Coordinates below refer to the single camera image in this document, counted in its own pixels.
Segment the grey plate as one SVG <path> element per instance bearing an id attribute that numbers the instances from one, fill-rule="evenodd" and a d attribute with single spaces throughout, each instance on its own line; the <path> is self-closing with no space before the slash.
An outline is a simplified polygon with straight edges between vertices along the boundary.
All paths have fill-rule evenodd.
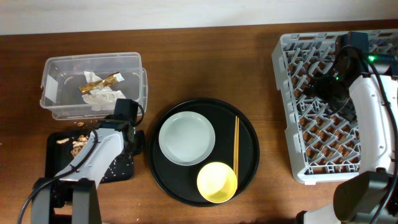
<path id="1" fill-rule="evenodd" d="M 174 164 L 192 166 L 204 161 L 215 146 L 215 130 L 200 113 L 173 114 L 161 125 L 158 142 L 163 155 Z"/>

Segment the white tissue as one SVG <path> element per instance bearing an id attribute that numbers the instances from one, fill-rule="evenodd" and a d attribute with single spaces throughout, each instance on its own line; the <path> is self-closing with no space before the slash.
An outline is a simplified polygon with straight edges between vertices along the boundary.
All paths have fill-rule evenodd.
<path id="1" fill-rule="evenodd" d="M 83 74 L 87 83 L 104 80 L 97 76 L 95 72 L 84 71 Z M 94 89 L 88 94 L 82 94 L 83 101 L 92 105 L 93 111 L 113 110 L 117 99 L 125 99 L 126 97 L 121 90 L 112 90 L 111 86 Z"/>

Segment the brown Nescafe Gold sachet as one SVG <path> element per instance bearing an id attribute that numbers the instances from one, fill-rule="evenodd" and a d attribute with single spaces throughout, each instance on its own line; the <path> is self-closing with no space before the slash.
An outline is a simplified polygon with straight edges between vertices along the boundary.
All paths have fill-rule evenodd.
<path id="1" fill-rule="evenodd" d="M 101 89 L 101 88 L 104 88 L 107 86 L 111 86 L 113 84 L 117 84 L 122 81 L 124 81 L 123 76 L 121 75 L 121 73 L 117 72 L 117 73 L 111 74 L 104 80 L 89 82 L 86 85 L 82 85 L 79 87 L 79 90 L 81 91 L 82 94 L 88 94 L 91 90 Z"/>

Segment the yellow bowl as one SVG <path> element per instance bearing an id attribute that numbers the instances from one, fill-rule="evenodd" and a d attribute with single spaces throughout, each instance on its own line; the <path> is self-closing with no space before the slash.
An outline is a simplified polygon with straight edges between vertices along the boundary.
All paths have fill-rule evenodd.
<path id="1" fill-rule="evenodd" d="M 211 162 L 203 166 L 197 175 L 200 195 L 211 203 L 225 203 L 238 188 L 234 170 L 222 162 Z"/>

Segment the food scraps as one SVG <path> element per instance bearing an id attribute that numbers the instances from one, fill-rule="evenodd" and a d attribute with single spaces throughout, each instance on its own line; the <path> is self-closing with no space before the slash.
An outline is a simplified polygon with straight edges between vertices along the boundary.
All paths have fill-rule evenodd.
<path id="1" fill-rule="evenodd" d="M 68 137 L 60 140 L 56 140 L 57 144 L 66 144 L 72 142 L 71 154 L 74 158 L 80 153 L 80 151 L 85 147 L 89 140 L 88 135 L 80 135 L 78 137 Z"/>

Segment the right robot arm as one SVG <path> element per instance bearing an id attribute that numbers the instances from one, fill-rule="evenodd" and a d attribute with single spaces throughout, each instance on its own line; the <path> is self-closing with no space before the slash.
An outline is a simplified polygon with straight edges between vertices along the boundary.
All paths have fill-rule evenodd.
<path id="1" fill-rule="evenodd" d="M 306 71 L 303 93 L 347 120 L 357 120 L 359 174 L 337 186 L 333 202 L 302 211 L 296 223 L 397 223 L 397 59 L 373 54 L 364 32 L 336 39 L 325 73 Z"/>

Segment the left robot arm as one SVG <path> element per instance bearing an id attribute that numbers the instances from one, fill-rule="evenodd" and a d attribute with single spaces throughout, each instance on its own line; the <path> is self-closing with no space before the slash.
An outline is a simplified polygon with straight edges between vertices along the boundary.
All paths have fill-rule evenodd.
<path id="1" fill-rule="evenodd" d="M 118 99 L 112 114 L 90 129 L 87 144 L 56 176 L 39 178 L 24 202 L 17 221 L 31 208 L 31 223 L 101 223 L 97 188 L 109 166 L 119 158 L 139 155 L 145 135 L 136 128 L 144 109 L 136 101 Z"/>

